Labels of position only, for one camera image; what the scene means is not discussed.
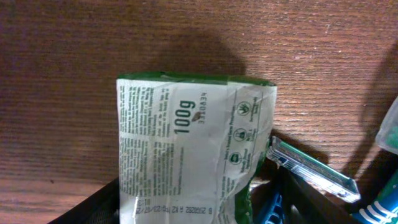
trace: soap wrapper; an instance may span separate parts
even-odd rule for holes
[[[251,223],[276,93],[244,77],[121,75],[120,223]]]

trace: circular logo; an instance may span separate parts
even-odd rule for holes
[[[238,164],[240,164],[242,162],[242,157],[241,157],[240,153],[234,152],[229,157],[229,161],[230,161],[230,163],[232,163],[234,165],[238,165]]]
[[[238,114],[241,116],[247,115],[251,111],[251,104],[244,101],[238,104]]]
[[[248,132],[243,128],[238,128],[237,130],[235,130],[233,136],[236,141],[243,141],[247,138]]]

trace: toothbrush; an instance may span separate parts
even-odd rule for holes
[[[368,205],[366,209],[361,208],[358,213],[352,216],[364,224],[385,224],[390,223],[391,218],[398,215],[398,188],[394,186],[394,190],[384,199],[374,201],[372,205]]]

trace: printed batch number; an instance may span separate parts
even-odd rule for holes
[[[189,207],[189,206],[172,206],[171,208],[168,206],[161,206],[161,205],[156,205],[156,206],[147,206],[147,207],[138,207],[136,210],[136,215],[139,214],[146,214],[150,212],[165,212],[165,213],[193,213],[193,214],[209,214],[211,215],[213,213],[212,208],[206,208],[206,207]]]

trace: wooden surface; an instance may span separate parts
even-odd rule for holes
[[[116,75],[246,74],[278,84],[275,132],[354,177],[398,94],[398,2],[0,1],[0,223],[45,223],[118,175]]]

